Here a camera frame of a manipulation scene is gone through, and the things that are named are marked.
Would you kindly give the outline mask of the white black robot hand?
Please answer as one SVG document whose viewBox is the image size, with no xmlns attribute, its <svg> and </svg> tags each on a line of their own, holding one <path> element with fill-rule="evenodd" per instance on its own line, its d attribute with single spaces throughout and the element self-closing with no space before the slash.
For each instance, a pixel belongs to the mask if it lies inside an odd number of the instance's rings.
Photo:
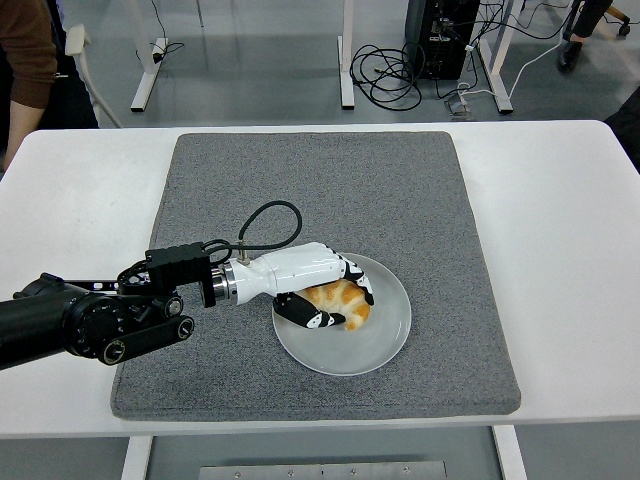
<svg viewBox="0 0 640 480">
<path fill-rule="evenodd" d="M 374 306 L 371 283 L 353 261 L 311 242 L 264 254 L 243 263 L 229 261 L 229 296 L 240 305 L 266 294 L 280 317 L 306 329 L 342 325 L 354 331 Z"/>
</svg>

